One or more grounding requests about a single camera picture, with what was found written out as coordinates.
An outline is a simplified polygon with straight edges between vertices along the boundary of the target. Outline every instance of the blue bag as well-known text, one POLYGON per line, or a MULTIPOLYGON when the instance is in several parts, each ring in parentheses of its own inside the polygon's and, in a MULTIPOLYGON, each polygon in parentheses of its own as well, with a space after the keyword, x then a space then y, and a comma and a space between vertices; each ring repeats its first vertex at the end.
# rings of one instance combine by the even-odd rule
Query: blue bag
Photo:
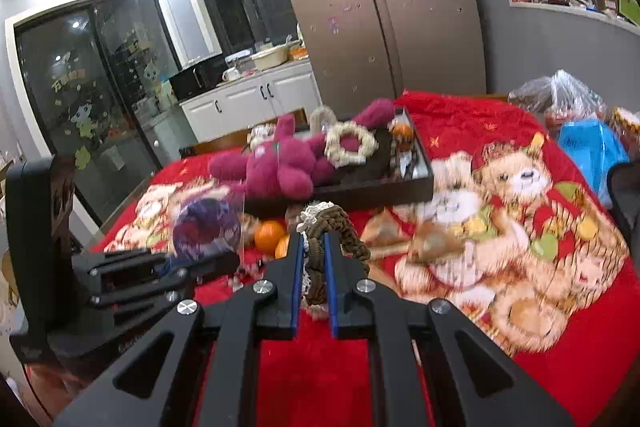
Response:
POLYGON ((567 122, 560 129, 558 145, 580 169, 600 203, 611 206, 607 173, 614 165, 629 161, 613 131, 595 118, 567 122))

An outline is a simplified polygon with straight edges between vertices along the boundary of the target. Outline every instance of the white cabinet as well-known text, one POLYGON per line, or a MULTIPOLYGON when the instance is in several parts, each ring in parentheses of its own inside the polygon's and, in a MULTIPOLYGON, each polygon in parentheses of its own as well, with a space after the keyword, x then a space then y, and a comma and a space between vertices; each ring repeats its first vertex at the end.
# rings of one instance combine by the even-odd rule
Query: white cabinet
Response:
POLYGON ((238 80, 180 105, 196 139, 203 142, 298 108, 308 118, 320 103, 311 64, 305 61, 238 80))
POLYGON ((228 128, 222 134, 273 118, 266 89, 259 80, 247 80, 220 90, 218 105, 228 128))
POLYGON ((266 83, 266 92, 277 116, 303 108, 307 118, 320 105, 316 80, 311 71, 276 78, 266 83))

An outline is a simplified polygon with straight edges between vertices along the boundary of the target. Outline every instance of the screw head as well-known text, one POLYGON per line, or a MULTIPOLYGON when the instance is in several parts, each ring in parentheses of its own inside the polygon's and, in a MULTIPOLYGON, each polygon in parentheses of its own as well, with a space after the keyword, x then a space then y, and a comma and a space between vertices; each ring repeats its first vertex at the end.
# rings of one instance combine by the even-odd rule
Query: screw head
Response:
POLYGON ((433 299, 431 309, 438 315, 446 315, 451 310, 451 304, 445 299, 433 299))
POLYGON ((198 303, 193 299, 178 302, 177 310, 180 315, 191 315, 198 309, 198 303))
POLYGON ((254 292, 264 295, 273 290, 273 283, 267 279, 254 282, 254 292))
POLYGON ((356 282, 356 290, 361 293, 371 293, 376 289, 376 283, 374 283, 371 279, 360 279, 356 282))

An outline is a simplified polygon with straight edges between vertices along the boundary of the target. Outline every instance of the microwave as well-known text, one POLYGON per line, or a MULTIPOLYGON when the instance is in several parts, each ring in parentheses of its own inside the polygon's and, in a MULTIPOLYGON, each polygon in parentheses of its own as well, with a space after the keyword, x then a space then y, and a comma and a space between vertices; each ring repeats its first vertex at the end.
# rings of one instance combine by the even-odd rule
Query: microwave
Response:
POLYGON ((222 82, 222 73, 228 68, 225 55, 213 55, 188 64, 169 79, 179 102, 189 100, 216 87, 222 82))

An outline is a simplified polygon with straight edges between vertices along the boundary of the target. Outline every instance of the purple yarn ball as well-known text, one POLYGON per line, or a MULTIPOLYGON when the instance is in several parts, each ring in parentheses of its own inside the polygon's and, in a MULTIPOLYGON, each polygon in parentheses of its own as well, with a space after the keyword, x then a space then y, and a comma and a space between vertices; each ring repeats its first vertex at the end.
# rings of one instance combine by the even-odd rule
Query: purple yarn ball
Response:
POLYGON ((240 232, 238 216, 227 201, 195 199, 184 206, 175 221, 175 253, 184 262, 236 251, 240 232))

